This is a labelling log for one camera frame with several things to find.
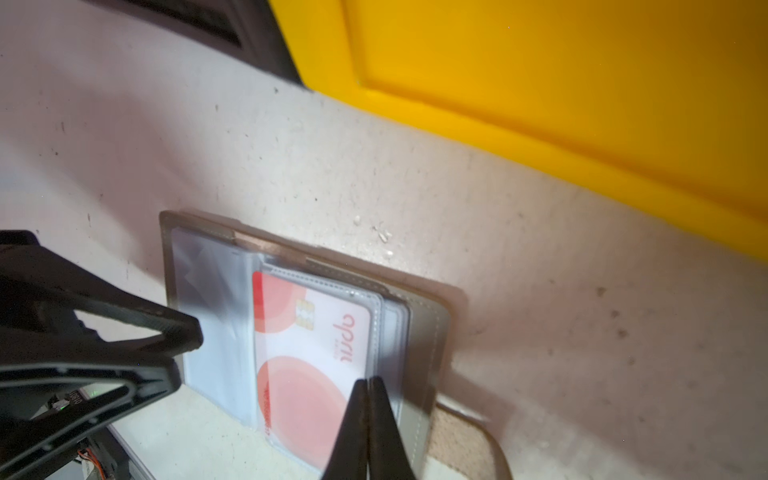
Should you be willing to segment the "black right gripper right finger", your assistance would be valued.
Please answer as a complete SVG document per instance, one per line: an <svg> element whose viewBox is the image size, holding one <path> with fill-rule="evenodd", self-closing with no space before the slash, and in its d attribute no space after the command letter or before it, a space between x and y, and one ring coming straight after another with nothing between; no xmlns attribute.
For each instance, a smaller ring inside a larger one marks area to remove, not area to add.
<svg viewBox="0 0 768 480"><path fill-rule="evenodd" d="M368 474L372 480L416 479L380 377L368 380Z"/></svg>

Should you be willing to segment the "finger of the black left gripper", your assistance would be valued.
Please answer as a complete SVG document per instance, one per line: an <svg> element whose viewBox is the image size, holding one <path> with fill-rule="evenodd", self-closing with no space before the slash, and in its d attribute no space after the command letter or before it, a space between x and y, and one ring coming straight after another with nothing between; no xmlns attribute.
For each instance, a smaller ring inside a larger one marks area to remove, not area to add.
<svg viewBox="0 0 768 480"><path fill-rule="evenodd" d="M176 392L180 373L169 357L141 352L43 352L1 364L1 477L43 477L54 459L74 453L91 434ZM108 390L52 413L47 400L93 384Z"/></svg>
<svg viewBox="0 0 768 480"><path fill-rule="evenodd" d="M79 312L155 332L120 340L125 350L176 356L204 336L190 315L125 292L42 246L28 230L1 232L1 326L67 340L95 340Z"/></svg>

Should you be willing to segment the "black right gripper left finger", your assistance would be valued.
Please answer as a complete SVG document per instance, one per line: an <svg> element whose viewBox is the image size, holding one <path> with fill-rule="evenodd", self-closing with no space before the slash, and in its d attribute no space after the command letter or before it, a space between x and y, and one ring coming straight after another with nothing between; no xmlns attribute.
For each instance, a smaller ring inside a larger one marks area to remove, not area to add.
<svg viewBox="0 0 768 480"><path fill-rule="evenodd" d="M368 381L355 382L323 480L366 480L368 476Z"/></svg>

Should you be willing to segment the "white april card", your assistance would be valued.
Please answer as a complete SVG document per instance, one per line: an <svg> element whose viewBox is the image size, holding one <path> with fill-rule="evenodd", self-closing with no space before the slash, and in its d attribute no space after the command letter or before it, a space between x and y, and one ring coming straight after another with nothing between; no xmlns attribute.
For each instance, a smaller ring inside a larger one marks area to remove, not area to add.
<svg viewBox="0 0 768 480"><path fill-rule="evenodd" d="M373 311L275 274L252 277L259 426L278 448L322 470L354 383L366 374Z"/></svg>

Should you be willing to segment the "black plastic bin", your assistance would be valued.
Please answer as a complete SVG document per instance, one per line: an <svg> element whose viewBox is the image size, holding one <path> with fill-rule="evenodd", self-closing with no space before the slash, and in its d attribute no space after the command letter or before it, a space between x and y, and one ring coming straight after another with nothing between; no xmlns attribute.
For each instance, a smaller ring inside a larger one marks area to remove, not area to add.
<svg viewBox="0 0 768 480"><path fill-rule="evenodd" d="M96 4L180 34L303 87L267 1L99 0Z"/></svg>

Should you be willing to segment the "yellow plastic bin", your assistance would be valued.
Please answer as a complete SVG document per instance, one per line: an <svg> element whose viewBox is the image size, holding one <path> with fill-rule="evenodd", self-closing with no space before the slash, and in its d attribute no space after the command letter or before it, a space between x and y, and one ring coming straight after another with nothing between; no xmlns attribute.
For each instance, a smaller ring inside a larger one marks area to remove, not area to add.
<svg viewBox="0 0 768 480"><path fill-rule="evenodd" d="M763 1L275 1L311 90L767 256Z"/></svg>

